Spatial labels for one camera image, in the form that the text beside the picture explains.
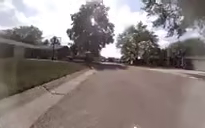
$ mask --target green tree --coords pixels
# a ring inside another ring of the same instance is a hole
[[[27,44],[41,44],[42,31],[34,26],[20,26],[13,29],[3,30],[2,36]]]
[[[203,56],[205,43],[201,39],[192,38],[169,45],[171,56]]]
[[[121,49],[122,58],[128,62],[137,61],[139,57],[148,61],[159,49],[157,41],[157,36],[140,22],[118,36],[117,48]]]
[[[50,41],[48,39],[46,39],[44,42],[43,42],[43,45],[49,45],[50,44]]]
[[[168,36],[182,36],[187,28],[197,29],[205,37],[205,0],[143,0],[149,15],[158,18],[155,27],[164,27]]]
[[[114,42],[114,24],[108,19],[108,10],[102,2],[90,1],[71,15],[72,28],[67,30],[67,34],[79,54],[91,52],[99,56],[106,44]]]

